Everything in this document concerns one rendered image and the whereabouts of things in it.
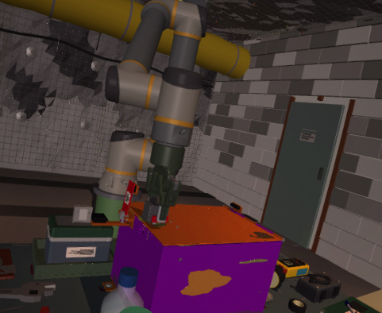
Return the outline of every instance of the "door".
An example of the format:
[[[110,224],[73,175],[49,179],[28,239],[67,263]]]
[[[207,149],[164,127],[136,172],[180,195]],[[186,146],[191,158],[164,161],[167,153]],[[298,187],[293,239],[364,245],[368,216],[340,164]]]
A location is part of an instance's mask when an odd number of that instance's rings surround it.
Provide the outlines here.
[[[293,102],[263,225],[308,248],[328,177],[343,105]]]

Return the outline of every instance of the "wrench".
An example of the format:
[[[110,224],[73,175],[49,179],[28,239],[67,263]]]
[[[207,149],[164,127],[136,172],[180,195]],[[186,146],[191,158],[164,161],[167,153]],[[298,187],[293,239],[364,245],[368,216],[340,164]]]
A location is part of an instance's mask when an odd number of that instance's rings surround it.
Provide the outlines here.
[[[40,302],[45,296],[52,296],[56,290],[54,283],[27,283],[17,289],[0,289],[0,299],[19,299],[21,302]]]

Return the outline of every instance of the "orange box top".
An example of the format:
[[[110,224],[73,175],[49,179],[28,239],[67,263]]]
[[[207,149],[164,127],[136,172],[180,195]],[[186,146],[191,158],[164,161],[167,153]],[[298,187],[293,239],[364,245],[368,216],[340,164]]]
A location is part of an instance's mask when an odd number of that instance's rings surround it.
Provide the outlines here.
[[[144,203],[131,203],[130,213],[141,217]],[[228,207],[176,204],[166,226],[141,222],[163,245],[214,245],[242,242],[276,242],[282,237],[262,229]]]

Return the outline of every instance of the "yellow pipe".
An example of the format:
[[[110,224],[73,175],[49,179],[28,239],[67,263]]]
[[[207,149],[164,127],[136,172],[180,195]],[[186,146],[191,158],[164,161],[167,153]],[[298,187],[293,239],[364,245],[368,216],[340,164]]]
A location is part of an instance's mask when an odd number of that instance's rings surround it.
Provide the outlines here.
[[[0,0],[18,8],[32,10],[50,16],[53,0]],[[108,36],[130,42],[141,21],[143,5],[130,0],[55,0],[52,18],[105,33]],[[129,13],[133,3],[133,12],[127,28]],[[173,30],[163,31],[157,51],[170,55],[173,42]],[[250,54],[246,48],[238,47],[221,37],[206,33],[199,44],[195,63],[207,70],[238,79],[242,77],[250,64]]]

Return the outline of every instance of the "white bottle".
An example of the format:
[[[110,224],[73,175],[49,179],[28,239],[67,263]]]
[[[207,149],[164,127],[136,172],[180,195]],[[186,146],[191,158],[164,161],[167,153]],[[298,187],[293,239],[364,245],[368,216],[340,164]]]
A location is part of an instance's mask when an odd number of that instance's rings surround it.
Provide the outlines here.
[[[120,270],[118,288],[104,298],[101,313],[120,313],[127,307],[144,307],[143,299],[136,291],[138,271],[124,267]]]

